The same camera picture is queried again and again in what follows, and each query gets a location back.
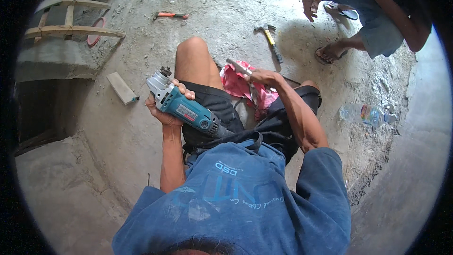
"pink cloth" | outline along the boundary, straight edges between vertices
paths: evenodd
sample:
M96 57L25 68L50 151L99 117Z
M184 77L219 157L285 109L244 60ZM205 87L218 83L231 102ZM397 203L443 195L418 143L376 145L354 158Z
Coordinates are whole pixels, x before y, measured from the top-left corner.
M236 62L246 69L255 69L245 61L238 60ZM258 104L256 107L252 103L249 84L244 80L244 76L241 73L236 73L234 71L234 66L232 64L227 64L222 68L220 77L223 88L227 93L238 98L247 98L247 105L255 107L255 120L263 119L267 114L267 109L270 104L279 97L277 92L266 90L263 84L253 82L253 85L255 85L255 88L258 90Z

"hammer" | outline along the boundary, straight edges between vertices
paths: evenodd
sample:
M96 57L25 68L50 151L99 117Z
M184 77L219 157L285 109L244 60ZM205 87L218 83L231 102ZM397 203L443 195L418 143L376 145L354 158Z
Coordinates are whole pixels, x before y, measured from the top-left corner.
M156 13L154 13L153 20L155 21L157 19L157 17L175 17L175 18L187 19L187 18L189 18L189 14L156 12Z
M283 63L282 55L280 54L279 49L275 45L274 39L270 35L269 29L272 29L275 31L276 27L269 25L269 24L262 24L262 25L258 25L255 27L255 31L259 31L259 30L264 31L264 34L266 34L267 40L269 41L270 45L272 46L272 50L275 53L275 57L277 57L278 62L281 64L281 63Z

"angle grinder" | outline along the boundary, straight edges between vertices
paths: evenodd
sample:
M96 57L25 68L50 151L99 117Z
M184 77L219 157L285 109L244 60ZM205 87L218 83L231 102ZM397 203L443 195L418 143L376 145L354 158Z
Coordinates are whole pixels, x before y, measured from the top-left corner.
M158 110L167 112L214 138L233 134L220 124L220 120L210 110L195 100L187 99L171 82L171 74L170 67L162 66L160 71L146 79Z

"blue t-shirt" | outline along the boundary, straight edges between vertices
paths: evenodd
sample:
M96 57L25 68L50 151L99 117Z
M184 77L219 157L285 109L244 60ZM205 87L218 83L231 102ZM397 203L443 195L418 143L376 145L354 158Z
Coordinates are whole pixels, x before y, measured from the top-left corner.
M282 153L264 143L257 153L245 148L252 143L204 152L168 194L145 187L113 238L115 254L199 246L201 239L226 244L229 254L345 253L351 210L340 157L329 148L308 151L293 192Z

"grinder label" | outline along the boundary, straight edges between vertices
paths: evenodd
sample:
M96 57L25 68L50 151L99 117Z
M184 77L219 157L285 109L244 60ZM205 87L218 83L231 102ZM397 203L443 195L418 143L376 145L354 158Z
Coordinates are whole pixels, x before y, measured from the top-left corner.
M183 104L180 104L178 106L178 108L176 109L176 111L184 116L185 118L189 119L190 121L195 121L195 119L197 118L197 114L193 111L191 111L190 109L188 109L187 107L185 107Z

